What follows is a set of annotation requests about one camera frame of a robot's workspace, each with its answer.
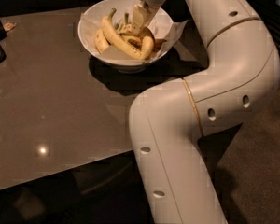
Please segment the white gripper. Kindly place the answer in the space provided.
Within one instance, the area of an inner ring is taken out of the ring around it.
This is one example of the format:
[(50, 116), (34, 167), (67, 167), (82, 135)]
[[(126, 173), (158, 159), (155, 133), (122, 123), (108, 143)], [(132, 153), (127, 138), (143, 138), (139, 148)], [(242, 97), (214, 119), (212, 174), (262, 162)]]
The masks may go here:
[(155, 15), (166, 0), (140, 0), (133, 7), (132, 32), (139, 35), (145, 27), (148, 27)]

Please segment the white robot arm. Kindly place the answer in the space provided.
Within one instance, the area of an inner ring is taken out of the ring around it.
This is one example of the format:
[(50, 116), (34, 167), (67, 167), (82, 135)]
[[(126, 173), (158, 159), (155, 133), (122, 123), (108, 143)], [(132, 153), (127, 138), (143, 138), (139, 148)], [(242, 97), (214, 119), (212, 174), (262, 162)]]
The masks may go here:
[(257, 114), (278, 88), (280, 59), (246, 0), (185, 1), (208, 67), (134, 99), (133, 151), (155, 224), (228, 224), (198, 141)]

